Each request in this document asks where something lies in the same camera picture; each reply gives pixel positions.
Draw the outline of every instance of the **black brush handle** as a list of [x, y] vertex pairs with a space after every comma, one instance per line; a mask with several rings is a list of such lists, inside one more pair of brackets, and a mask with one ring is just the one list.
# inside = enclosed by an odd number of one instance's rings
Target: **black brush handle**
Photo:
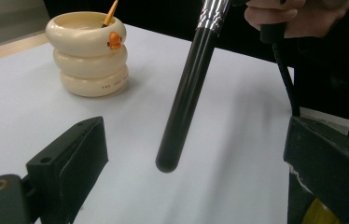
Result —
[[192, 41], [155, 160], [164, 173], [172, 172], [180, 160], [217, 38], [211, 29], [199, 28]]
[[259, 40], [264, 44], [274, 44], [285, 38], [286, 24], [262, 24], [259, 33]]

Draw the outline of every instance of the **hand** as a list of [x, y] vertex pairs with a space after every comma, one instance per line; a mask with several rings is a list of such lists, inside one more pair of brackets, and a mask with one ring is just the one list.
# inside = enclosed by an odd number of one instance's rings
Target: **hand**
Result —
[[246, 20], [261, 24], [286, 22], [285, 38], [324, 37], [349, 9], [349, 0], [251, 0], [244, 12]]

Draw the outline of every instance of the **makeup brush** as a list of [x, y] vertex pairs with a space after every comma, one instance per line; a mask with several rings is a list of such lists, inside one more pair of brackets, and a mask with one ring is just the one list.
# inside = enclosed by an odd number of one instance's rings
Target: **makeup brush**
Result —
[[[242, 5], [249, 0], [237, 0]], [[198, 103], [216, 40], [227, 15], [231, 0], [205, 0], [198, 27], [192, 40], [183, 75], [174, 97], [172, 110], [157, 154], [156, 164], [164, 173], [172, 172], [179, 163], [189, 126]], [[261, 26], [260, 40], [276, 43], [283, 39], [285, 23]]]
[[119, 3], [119, 0], [114, 1], [113, 6], [111, 6], [110, 10], [107, 13], [107, 16], [105, 16], [105, 21], [103, 22], [102, 28], [108, 26], [113, 19], [114, 12], [116, 11], [117, 4]]

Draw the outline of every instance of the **wall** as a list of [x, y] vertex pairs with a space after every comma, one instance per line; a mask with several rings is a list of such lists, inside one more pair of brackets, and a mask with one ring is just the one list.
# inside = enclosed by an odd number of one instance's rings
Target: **wall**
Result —
[[0, 0], [0, 44], [41, 32], [48, 21], [43, 0]]

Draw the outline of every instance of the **black cable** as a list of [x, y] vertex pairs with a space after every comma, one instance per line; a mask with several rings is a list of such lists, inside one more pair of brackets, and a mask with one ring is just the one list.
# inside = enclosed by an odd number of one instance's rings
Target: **black cable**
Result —
[[297, 99], [296, 99], [296, 96], [294, 93], [294, 85], [293, 85], [293, 82], [291, 80], [290, 73], [288, 72], [288, 68], [282, 59], [282, 55], [281, 55], [281, 52], [279, 49], [279, 44], [273, 43], [272, 50], [273, 50], [274, 57], [276, 59], [276, 63], [279, 67], [280, 75], [282, 76], [282, 80], [285, 83], [286, 92], [287, 92], [288, 99], [290, 100], [290, 104], [291, 104], [292, 115], [299, 117], [300, 116], [300, 106], [297, 102]]

